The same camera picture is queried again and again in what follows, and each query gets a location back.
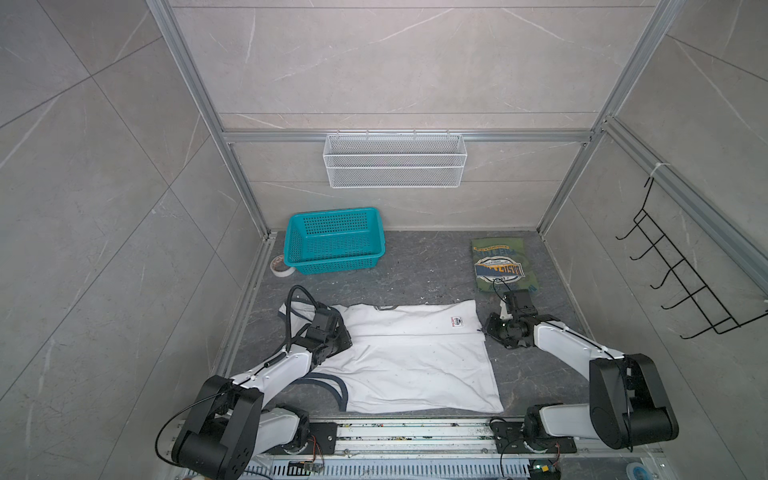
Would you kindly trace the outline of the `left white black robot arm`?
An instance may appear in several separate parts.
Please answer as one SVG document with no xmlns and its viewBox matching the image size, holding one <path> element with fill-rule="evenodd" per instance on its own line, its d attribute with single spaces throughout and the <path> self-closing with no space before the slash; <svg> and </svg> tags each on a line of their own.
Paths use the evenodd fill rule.
<svg viewBox="0 0 768 480">
<path fill-rule="evenodd" d="M 351 348 L 352 340 L 341 313 L 321 304 L 290 341 L 251 370 L 208 378 L 196 400 L 172 417 L 186 419 L 170 452 L 156 448 L 156 455 L 207 479 L 238 479 L 255 455 L 274 448 L 302 452 L 312 438 L 308 414 L 288 405 L 264 406 L 288 386 L 315 383 L 331 391 L 344 410 L 349 394 L 343 381 L 313 371 Z"/>
</svg>

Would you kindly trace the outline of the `green tank top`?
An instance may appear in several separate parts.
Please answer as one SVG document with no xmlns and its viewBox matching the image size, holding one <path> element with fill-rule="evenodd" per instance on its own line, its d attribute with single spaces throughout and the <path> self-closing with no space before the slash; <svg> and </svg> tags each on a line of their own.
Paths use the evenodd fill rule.
<svg viewBox="0 0 768 480">
<path fill-rule="evenodd" d="M 520 237 L 486 237 L 471 241 L 476 286 L 481 292 L 539 290 L 539 282 Z"/>
</svg>

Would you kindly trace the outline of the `white tank top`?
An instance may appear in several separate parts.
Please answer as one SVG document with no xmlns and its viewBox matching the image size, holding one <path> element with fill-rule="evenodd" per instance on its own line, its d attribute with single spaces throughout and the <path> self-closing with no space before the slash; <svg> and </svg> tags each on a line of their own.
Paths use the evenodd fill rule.
<svg viewBox="0 0 768 480">
<path fill-rule="evenodd" d="M 337 309 L 352 345 L 312 374 L 346 388 L 348 411 L 502 412 L 475 301 Z"/>
</svg>

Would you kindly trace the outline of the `teal plastic basket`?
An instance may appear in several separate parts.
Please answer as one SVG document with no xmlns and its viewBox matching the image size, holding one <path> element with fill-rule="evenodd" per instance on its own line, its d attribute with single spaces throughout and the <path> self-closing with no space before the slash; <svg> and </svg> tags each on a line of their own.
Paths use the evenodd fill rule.
<svg viewBox="0 0 768 480">
<path fill-rule="evenodd" d="M 382 217 L 368 207 L 292 216 L 283 256 L 287 266 L 311 275 L 370 269 L 385 252 Z"/>
</svg>

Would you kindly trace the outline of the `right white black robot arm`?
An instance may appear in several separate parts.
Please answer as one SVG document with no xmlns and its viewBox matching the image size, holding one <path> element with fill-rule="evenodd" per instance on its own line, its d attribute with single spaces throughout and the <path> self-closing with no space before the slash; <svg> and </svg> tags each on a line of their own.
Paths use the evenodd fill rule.
<svg viewBox="0 0 768 480">
<path fill-rule="evenodd" d="M 667 442 L 680 427 L 654 361 L 626 354 L 538 312 L 525 290 L 499 295 L 500 311 L 483 327 L 507 349 L 535 348 L 582 375 L 589 386 L 585 404 L 539 404 L 527 409 L 519 438 L 533 452 L 545 452 L 567 438 L 599 440 L 614 449 Z"/>
</svg>

